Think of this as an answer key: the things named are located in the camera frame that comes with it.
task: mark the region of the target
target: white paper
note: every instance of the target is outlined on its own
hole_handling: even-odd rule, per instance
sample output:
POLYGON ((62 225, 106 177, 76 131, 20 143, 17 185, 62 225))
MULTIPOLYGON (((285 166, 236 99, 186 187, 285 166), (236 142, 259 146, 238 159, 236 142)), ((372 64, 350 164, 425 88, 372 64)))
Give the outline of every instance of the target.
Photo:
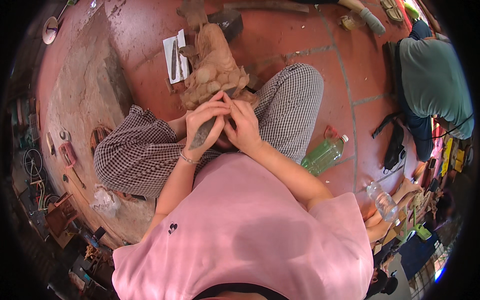
POLYGON ((177 65, 177 76, 175 79, 172 79, 172 49, 173 49, 173 41, 178 40, 178 48, 186 46, 185 43, 185 34, 183 33, 183 29, 179 31, 177 36, 169 37, 163 40, 163 48, 165 50, 165 58, 167 60, 167 68, 168 68, 168 77, 170 79, 171 84, 175 84, 182 80, 185 80, 190 75, 190 69, 188 67, 188 59, 183 55, 177 53, 177 61, 175 62, 177 65))

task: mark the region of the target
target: metal grate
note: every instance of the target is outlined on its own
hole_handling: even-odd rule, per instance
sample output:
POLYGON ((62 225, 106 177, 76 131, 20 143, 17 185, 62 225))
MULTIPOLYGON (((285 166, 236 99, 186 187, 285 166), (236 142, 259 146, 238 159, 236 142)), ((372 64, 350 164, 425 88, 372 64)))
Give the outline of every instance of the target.
POLYGON ((412 300, 421 300, 425 292, 435 283, 435 274, 443 268, 448 259, 448 248, 435 242, 435 252, 427 263, 408 282, 412 300))
POLYGON ((38 122, 36 114, 28 115, 28 125, 30 126, 30 131, 32 132, 32 140, 38 140, 40 138, 40 134, 38 133, 38 122))

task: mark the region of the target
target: man in green shirt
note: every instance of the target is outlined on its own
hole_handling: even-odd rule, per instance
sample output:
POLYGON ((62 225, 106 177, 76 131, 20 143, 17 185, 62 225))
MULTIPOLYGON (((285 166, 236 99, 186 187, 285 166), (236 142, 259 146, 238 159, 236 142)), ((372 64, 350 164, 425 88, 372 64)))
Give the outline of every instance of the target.
POLYGON ((454 137, 471 137, 474 119, 460 61, 449 42, 432 37, 428 25, 413 24, 395 49, 398 103, 404 111, 421 161, 433 149, 432 119, 454 137))

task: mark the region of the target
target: plastic bag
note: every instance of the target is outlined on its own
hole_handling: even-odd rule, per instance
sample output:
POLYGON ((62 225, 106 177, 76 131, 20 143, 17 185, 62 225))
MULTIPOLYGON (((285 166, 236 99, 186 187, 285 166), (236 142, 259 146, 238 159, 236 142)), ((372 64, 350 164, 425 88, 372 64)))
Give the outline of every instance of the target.
POLYGON ((120 199, 112 192, 100 188, 95 194, 95 201, 90 204, 93 210, 103 213, 106 217, 113 218, 120 207, 120 199))

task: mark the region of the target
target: checkered pants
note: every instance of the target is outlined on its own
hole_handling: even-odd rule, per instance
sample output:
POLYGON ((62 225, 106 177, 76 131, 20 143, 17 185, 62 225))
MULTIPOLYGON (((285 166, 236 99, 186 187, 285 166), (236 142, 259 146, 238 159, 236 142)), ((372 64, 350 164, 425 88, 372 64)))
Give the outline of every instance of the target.
MULTIPOLYGON (((324 83, 307 64, 287 66, 257 95, 255 114, 260 136, 285 156, 300 163, 305 156, 322 101, 324 83)), ((175 132, 149 110, 133 105, 129 115, 96 148, 95 172, 112 190, 158 197, 184 147, 175 132)), ((209 149, 195 175, 221 153, 209 149)))

